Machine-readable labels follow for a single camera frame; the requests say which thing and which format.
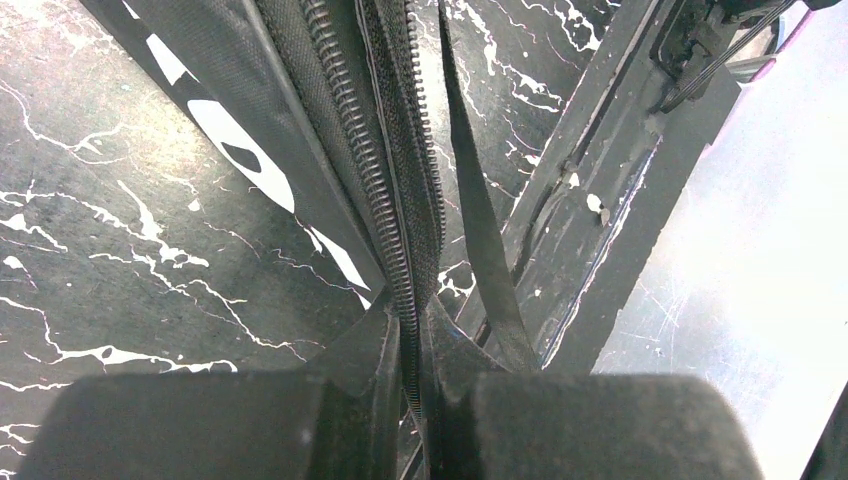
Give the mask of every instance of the white graphic print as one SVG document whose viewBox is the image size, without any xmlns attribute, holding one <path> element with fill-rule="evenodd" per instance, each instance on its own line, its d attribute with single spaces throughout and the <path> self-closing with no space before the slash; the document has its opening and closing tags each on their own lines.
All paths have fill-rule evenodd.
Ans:
<svg viewBox="0 0 848 480">
<path fill-rule="evenodd" d="M 130 6 L 126 4 L 126 2 L 124 2 L 124 6 L 126 6 L 133 18 L 139 18 Z M 195 77 L 188 68 L 186 68 L 174 52 L 172 52 L 171 49 L 168 48 L 168 46 L 165 45 L 156 34 L 152 34 L 148 37 L 147 46 L 150 48 L 150 52 L 156 59 L 156 63 L 159 65 L 159 68 L 162 70 L 162 73 L 171 85 L 174 85 L 184 74 L 188 74 L 195 81 L 198 81 L 197 77 Z M 260 147 L 259 144 L 250 137 L 244 128 L 236 122 L 224 106 L 214 100 L 189 100 L 187 106 L 191 115 L 194 117 L 194 120 L 198 125 L 200 125 L 203 133 L 205 133 L 212 141 L 215 148 L 217 148 L 218 151 L 230 161 L 230 163 L 235 165 L 235 167 L 244 174 L 244 176 L 253 182 L 254 185 L 259 187 L 259 189 L 267 195 L 268 198 L 288 210 L 290 213 L 294 214 L 294 195 L 292 194 L 291 186 L 286 178 L 286 174 L 280 170 L 277 164 L 271 160 L 268 154 L 262 150 L 262 147 Z M 255 172 L 236 162 L 224 148 L 225 143 L 252 152 L 259 162 L 260 171 Z M 320 243 L 323 243 L 327 247 L 327 250 L 329 250 L 333 260 L 335 260 L 339 269 L 342 271 L 342 274 L 344 274 L 345 278 L 347 278 L 350 283 L 366 290 L 371 290 L 368 285 L 365 284 L 365 281 L 362 279 L 362 275 L 360 275 L 359 270 L 357 270 L 356 265 L 353 263 L 353 260 L 350 258 L 350 255 L 347 251 L 345 251 L 345 249 L 327 238 L 314 227 L 310 226 L 309 228 L 304 228 L 304 230 L 312 238 L 316 249 L 320 250 Z M 359 296 L 360 302 L 362 302 L 362 306 L 367 310 L 368 307 L 371 306 L 371 303 L 362 295 L 359 295 L 358 293 L 357 295 Z"/>
</svg>

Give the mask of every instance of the black bag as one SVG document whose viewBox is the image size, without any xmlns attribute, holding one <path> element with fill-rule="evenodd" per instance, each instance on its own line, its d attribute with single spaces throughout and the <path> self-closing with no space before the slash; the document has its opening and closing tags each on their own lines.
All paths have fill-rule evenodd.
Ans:
<svg viewBox="0 0 848 480">
<path fill-rule="evenodd" d="M 384 286 L 420 410 L 419 315 L 436 291 L 444 203 L 406 0 L 85 0 L 266 195 L 307 225 L 363 305 Z M 442 45 L 449 46 L 444 5 Z M 468 256 L 511 369 L 539 363 L 512 280 L 451 48 L 443 48 Z"/>
</svg>

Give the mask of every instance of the black fabric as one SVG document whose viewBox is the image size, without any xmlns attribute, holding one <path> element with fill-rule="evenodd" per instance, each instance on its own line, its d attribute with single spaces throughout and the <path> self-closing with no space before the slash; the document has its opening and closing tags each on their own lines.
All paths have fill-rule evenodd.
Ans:
<svg viewBox="0 0 848 480">
<path fill-rule="evenodd" d="M 424 311 L 430 296 L 436 292 L 443 211 L 439 208 L 442 200 L 436 195 L 436 191 L 440 191 L 438 173 L 429 166 L 426 132 L 417 102 L 407 16 L 398 0 L 360 0 L 357 14 L 367 36 L 369 68 L 378 92 L 380 120 L 402 225 L 400 233 L 412 272 L 417 315 Z"/>
<path fill-rule="evenodd" d="M 530 345 L 515 300 L 515 288 L 506 264 L 498 222 L 486 190 L 474 145 L 474 134 L 462 100 L 444 0 L 439 1 L 439 29 L 450 110 L 451 144 L 456 157 L 468 260 L 477 278 L 477 288 L 486 308 L 489 325 L 498 339 L 508 366 L 514 372 L 539 370 L 539 360 Z"/>
<path fill-rule="evenodd" d="M 140 17 L 133 20 L 122 0 L 83 1 L 190 117 L 186 101 L 220 102 L 287 175 L 298 219 L 347 252 L 368 286 L 354 288 L 373 300 L 385 280 L 369 232 L 304 112 L 254 2 L 126 0 Z M 175 84 L 164 79 L 145 44 L 151 33 L 191 75 Z"/>
<path fill-rule="evenodd" d="M 345 134 L 342 118 L 333 99 L 333 91 L 330 89 L 326 72 L 318 58 L 300 2 L 296 0 L 254 1 L 303 103 L 303 109 L 327 152 L 327 158 L 339 176 L 353 206 L 364 221 L 371 238 L 377 238 L 368 195 L 357 171 L 356 158 Z M 350 70 L 362 71 L 364 68 L 367 68 L 366 65 L 360 64 L 353 65 Z"/>
</svg>

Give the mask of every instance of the zipper teeth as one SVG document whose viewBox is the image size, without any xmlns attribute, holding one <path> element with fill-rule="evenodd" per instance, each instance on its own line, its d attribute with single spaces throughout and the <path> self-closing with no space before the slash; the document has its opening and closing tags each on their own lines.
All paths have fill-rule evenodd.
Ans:
<svg viewBox="0 0 848 480">
<path fill-rule="evenodd" d="M 417 362 L 419 328 L 412 272 L 404 251 L 403 239 L 391 195 L 386 187 L 373 141 L 363 121 L 359 99 L 351 85 L 350 72 L 338 46 L 336 34 L 332 29 L 326 2 L 324 0 L 301 0 L 300 3 L 318 58 L 324 67 L 327 81 L 333 92 L 333 99 L 339 109 L 348 142 L 357 160 L 360 178 L 368 195 L 381 251 L 385 257 L 386 275 L 392 288 L 395 313 L 401 327 L 401 336 L 403 337 L 401 346 L 414 346 L 416 351 L 409 352 L 411 356 L 407 356 L 407 358 L 412 358 Z M 417 364 L 408 365 L 404 370 L 410 380 L 405 382 L 410 407 L 414 411 L 420 412 L 418 366 Z"/>
<path fill-rule="evenodd" d="M 421 117 L 421 125 L 423 125 L 423 138 L 420 143 L 424 146 L 427 155 L 427 163 L 430 167 L 430 178 L 433 183 L 433 193 L 436 200 L 436 209 L 439 214 L 439 236 L 441 238 L 439 244 L 445 243 L 445 203 L 442 200 L 444 194 L 442 192 L 441 175 L 439 174 L 439 162 L 436 158 L 435 142 L 433 141 L 433 133 L 430 128 L 430 118 L 427 112 L 427 96 L 424 94 L 423 72 L 421 71 L 421 55 L 418 47 L 418 34 L 416 33 L 418 25 L 415 24 L 416 12 L 415 3 L 412 0 L 404 0 L 403 9 L 406 14 L 406 31 L 409 36 L 409 50 L 412 56 L 412 76 L 415 79 L 415 99 L 409 100 L 409 108 L 413 112 L 418 113 Z"/>
</svg>

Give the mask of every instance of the black plastic part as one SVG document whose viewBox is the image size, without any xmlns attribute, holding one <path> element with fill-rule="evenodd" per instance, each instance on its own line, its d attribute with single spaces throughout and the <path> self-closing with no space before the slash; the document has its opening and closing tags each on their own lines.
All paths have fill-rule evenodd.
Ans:
<svg viewBox="0 0 848 480">
<path fill-rule="evenodd" d="M 393 478 L 400 379 L 388 300 L 295 371 L 81 380 L 19 476 Z"/>
<path fill-rule="evenodd" d="M 451 420 L 446 478 L 762 478 L 730 407 L 694 378 L 485 374 Z"/>
</svg>

